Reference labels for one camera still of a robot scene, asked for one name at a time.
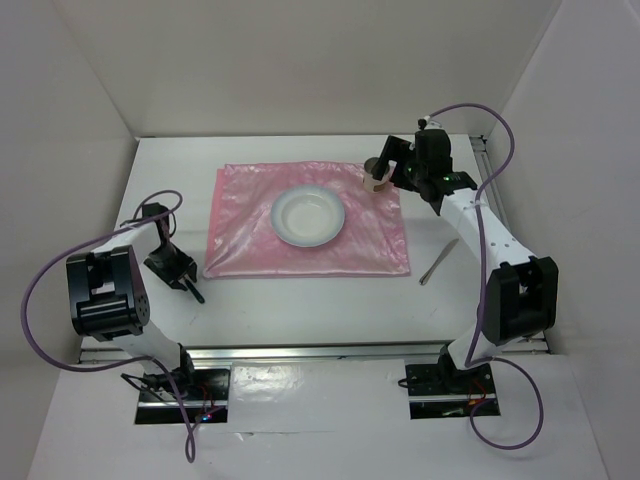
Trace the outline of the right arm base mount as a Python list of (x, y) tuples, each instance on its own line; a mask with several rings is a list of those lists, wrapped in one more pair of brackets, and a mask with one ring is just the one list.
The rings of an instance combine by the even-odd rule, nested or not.
[(408, 364), (397, 385), (408, 394), (412, 420), (464, 418), (474, 408), (480, 417), (500, 415), (489, 365), (458, 377), (446, 377), (439, 365)]

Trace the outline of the gold fork green handle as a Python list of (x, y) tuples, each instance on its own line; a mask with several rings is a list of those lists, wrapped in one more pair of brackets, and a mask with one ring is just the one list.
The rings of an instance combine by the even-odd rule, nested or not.
[(205, 298), (202, 296), (202, 294), (199, 292), (199, 290), (196, 288), (194, 283), (189, 278), (184, 279), (184, 284), (187, 290), (194, 296), (194, 298), (198, 303), (200, 304), (205, 303)]

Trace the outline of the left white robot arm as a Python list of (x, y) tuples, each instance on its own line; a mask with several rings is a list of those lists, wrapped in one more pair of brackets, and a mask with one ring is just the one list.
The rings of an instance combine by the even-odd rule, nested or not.
[(126, 232), (68, 257), (66, 277), (75, 332), (144, 357), (141, 384), (184, 399), (196, 390), (198, 376), (186, 348), (151, 320), (141, 272), (145, 266), (169, 288), (195, 291), (197, 265), (172, 243), (169, 218), (169, 209), (160, 203), (142, 206), (126, 223)]

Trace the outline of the brown paper cup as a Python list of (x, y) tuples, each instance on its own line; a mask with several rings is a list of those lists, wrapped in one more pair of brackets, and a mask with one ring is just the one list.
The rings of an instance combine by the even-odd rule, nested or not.
[(389, 184), (393, 168), (383, 164), (378, 157), (371, 157), (363, 165), (363, 188), (369, 193), (381, 193)]

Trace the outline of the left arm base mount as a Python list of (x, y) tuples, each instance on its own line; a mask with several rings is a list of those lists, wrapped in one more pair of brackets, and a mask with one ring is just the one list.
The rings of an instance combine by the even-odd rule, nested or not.
[[(174, 425), (183, 422), (177, 397), (164, 375), (134, 376), (121, 379), (138, 392), (136, 425)], [(192, 383), (176, 381), (187, 418), (191, 424), (222, 424), (228, 421), (229, 366), (196, 369)]]

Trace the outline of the pink satin cloth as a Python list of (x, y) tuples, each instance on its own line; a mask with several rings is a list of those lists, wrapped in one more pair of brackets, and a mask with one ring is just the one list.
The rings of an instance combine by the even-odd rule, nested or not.
[(207, 279), (407, 276), (400, 195), (355, 163), (227, 164), (213, 191)]

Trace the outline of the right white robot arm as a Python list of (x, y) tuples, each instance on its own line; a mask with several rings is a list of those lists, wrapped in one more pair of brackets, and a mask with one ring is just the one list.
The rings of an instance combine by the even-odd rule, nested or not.
[(386, 139), (371, 169), (380, 179), (415, 192), (443, 218), (478, 258), (481, 293), (475, 326), (444, 346), (427, 385), (462, 394), (506, 346), (554, 326), (559, 269), (550, 257), (523, 246), (483, 203), (472, 177), (453, 168), (452, 146), (441, 128), (421, 127), (412, 141)]

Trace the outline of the white ceramic bowl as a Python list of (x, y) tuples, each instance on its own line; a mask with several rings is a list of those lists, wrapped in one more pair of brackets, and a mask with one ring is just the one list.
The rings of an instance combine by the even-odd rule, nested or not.
[(288, 245), (315, 248), (331, 242), (344, 226), (344, 205), (333, 191), (301, 185), (281, 193), (273, 202), (270, 223)]

